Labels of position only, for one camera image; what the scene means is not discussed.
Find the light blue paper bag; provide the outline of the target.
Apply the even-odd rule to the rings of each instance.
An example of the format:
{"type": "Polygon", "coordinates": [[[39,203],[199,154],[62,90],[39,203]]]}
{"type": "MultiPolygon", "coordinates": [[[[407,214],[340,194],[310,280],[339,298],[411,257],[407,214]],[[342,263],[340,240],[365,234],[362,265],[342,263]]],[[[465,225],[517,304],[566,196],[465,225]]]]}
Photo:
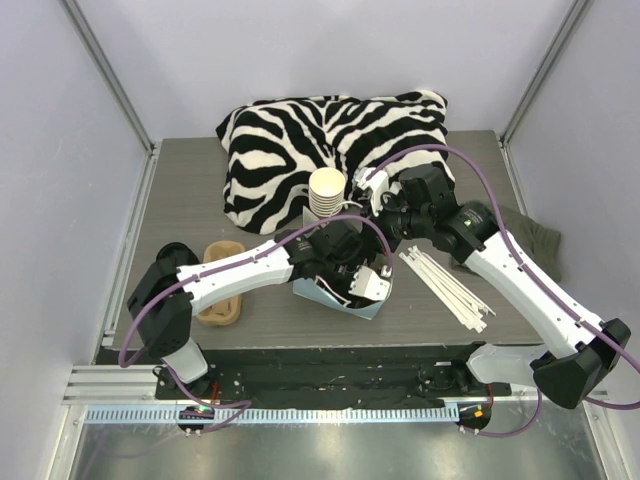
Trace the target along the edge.
{"type": "Polygon", "coordinates": [[[371,217],[362,214],[345,213],[341,206],[331,218],[321,218],[305,207],[302,210],[305,227],[312,226],[305,238],[313,248],[314,265],[311,272],[302,274],[293,282],[293,293],[331,309],[349,313],[366,320],[373,319],[384,301],[374,302],[353,296],[348,288],[332,288],[319,273],[332,254],[348,253],[361,247],[379,252],[376,260],[368,267],[379,271],[383,265],[393,270],[393,251],[371,217]]]}

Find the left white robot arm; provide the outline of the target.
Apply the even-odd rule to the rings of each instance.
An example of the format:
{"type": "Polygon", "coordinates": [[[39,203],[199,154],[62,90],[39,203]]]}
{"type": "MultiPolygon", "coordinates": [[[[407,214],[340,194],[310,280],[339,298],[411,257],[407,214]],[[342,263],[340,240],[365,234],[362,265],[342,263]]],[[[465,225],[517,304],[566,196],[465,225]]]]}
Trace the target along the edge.
{"type": "Polygon", "coordinates": [[[156,259],[127,301],[143,351],[162,364],[163,381],[193,399],[215,382],[191,336],[192,318],[217,303],[272,285],[311,281],[322,297],[356,310],[385,301],[392,249],[372,221],[338,215],[283,231],[244,252],[201,263],[186,246],[156,259]]]}

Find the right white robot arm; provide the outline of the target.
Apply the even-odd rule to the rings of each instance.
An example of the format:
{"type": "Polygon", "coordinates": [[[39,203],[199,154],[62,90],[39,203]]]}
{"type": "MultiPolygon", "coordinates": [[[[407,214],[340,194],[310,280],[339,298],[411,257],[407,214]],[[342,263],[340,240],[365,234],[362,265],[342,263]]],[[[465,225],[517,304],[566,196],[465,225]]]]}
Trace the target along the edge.
{"type": "Polygon", "coordinates": [[[538,388],[573,409],[613,370],[631,331],[603,321],[542,271],[482,203],[459,205],[443,169],[424,164],[403,171],[392,194],[385,171],[370,169],[358,186],[370,190],[371,210],[388,242],[425,238],[487,280],[540,336],[533,347],[484,344],[456,365],[451,380],[465,395],[494,382],[538,388]]]}

